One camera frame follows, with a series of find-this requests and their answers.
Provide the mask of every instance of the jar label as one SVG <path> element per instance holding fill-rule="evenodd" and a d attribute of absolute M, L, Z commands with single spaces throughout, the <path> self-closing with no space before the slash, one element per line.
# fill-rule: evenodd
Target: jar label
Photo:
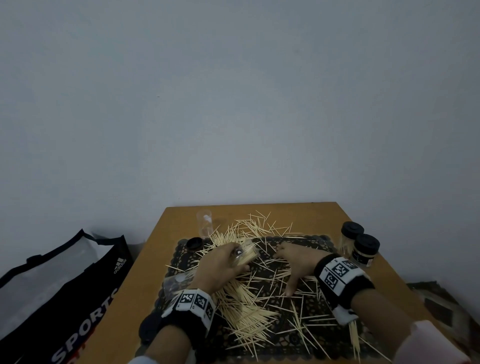
<path fill-rule="evenodd" d="M 367 258 L 363 255 L 360 255 L 356 250 L 352 252 L 352 258 L 360 264 L 366 265 L 367 267 L 371 266 L 373 262 L 373 258 Z"/>

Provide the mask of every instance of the left hand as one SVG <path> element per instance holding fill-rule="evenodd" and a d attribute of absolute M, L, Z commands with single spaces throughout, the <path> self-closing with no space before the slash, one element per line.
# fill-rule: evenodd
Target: left hand
<path fill-rule="evenodd" d="M 228 243 L 214 248 L 203 256 L 188 288 L 199 288 L 212 295 L 238 274 L 248 272 L 250 267 L 247 264 L 236 267 L 230 265 L 230 255 L 238 247 L 238 244 Z"/>

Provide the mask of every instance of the right hand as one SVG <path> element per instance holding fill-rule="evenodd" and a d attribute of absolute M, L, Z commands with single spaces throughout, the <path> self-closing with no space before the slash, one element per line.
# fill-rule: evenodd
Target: right hand
<path fill-rule="evenodd" d="M 292 274 L 287 282 L 287 288 L 285 288 L 285 295 L 291 297 L 297 290 L 297 283 L 300 278 L 310 276 L 313 274 L 317 263 L 325 256 L 331 253 L 308 248 L 306 246 L 282 243 L 274 258 L 286 259 L 291 266 Z"/>

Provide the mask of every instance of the hand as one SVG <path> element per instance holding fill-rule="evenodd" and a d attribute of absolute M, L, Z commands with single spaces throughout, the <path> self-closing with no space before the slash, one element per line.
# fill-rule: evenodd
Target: hand
<path fill-rule="evenodd" d="M 195 277 L 188 288 L 199 288 L 212 295 L 238 274 L 248 272 L 250 267 L 247 264 L 236 267 L 230 265 L 230 255 L 239 246 L 228 243 L 208 252 L 200 259 Z"/>
<path fill-rule="evenodd" d="M 285 288 L 285 295 L 291 297 L 297 290 L 297 283 L 300 278 L 313 274 L 317 263 L 331 253 L 323 250 L 312 249 L 306 246 L 282 243 L 274 258 L 283 258 L 288 260 L 291 266 L 292 274 Z"/>

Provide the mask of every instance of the white wall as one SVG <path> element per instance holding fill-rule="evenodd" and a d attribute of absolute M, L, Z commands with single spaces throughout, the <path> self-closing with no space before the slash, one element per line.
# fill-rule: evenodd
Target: white wall
<path fill-rule="evenodd" d="M 0 5 L 0 271 L 167 206 L 337 201 L 480 307 L 479 2 Z"/>

